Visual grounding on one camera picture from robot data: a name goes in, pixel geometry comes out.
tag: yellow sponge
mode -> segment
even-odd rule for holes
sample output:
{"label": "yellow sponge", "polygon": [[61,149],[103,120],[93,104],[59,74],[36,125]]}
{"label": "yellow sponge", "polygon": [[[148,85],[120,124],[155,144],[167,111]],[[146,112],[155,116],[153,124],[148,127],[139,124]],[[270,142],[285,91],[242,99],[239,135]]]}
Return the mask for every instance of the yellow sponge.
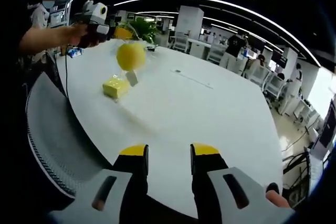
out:
{"label": "yellow sponge", "polygon": [[127,93],[130,88],[130,83],[127,80],[122,80],[113,77],[107,82],[103,83],[104,94],[116,99]]}

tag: yellow ball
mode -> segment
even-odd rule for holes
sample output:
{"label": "yellow ball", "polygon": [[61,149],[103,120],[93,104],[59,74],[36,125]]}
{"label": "yellow ball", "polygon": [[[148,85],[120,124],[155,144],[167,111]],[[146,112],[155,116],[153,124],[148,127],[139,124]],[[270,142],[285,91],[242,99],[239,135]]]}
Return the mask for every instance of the yellow ball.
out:
{"label": "yellow ball", "polygon": [[143,46],[136,42],[123,44],[117,52],[119,66],[125,71],[131,71],[142,66],[146,61],[146,54]]}

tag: round table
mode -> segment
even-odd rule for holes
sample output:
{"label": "round table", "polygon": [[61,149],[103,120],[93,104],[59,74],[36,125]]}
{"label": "round table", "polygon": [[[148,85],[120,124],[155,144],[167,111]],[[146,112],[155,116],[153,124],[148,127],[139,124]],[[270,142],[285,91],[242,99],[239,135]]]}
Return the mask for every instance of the round table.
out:
{"label": "round table", "polygon": [[[107,41],[67,59],[71,106],[111,164],[124,148],[148,144],[148,195],[194,218],[191,143],[214,146],[229,167],[282,189],[280,142],[258,86],[205,60],[157,47],[147,53],[139,83],[115,102],[102,84],[121,72],[115,57],[120,43]],[[65,57],[57,65],[65,87]]]}

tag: person's arm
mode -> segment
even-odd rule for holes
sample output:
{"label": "person's arm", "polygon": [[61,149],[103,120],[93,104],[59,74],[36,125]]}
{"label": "person's arm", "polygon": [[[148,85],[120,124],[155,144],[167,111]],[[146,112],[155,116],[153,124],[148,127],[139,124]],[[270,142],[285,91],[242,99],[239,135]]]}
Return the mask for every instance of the person's arm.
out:
{"label": "person's arm", "polygon": [[87,33],[86,27],[86,25],[46,29],[32,27],[22,37],[19,43],[19,51],[25,54],[36,54],[45,49],[67,44],[76,46],[79,44],[81,37]]}

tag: black shirt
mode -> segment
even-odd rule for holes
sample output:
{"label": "black shirt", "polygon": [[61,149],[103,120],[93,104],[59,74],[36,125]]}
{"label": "black shirt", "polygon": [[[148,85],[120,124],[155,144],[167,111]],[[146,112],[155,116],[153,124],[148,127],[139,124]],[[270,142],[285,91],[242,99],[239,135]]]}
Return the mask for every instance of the black shirt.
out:
{"label": "black shirt", "polygon": [[240,52],[240,49],[246,46],[246,42],[243,39],[237,37],[236,35],[232,36],[228,41],[229,46],[226,49],[226,52],[228,54],[233,55],[234,57],[237,57]]}

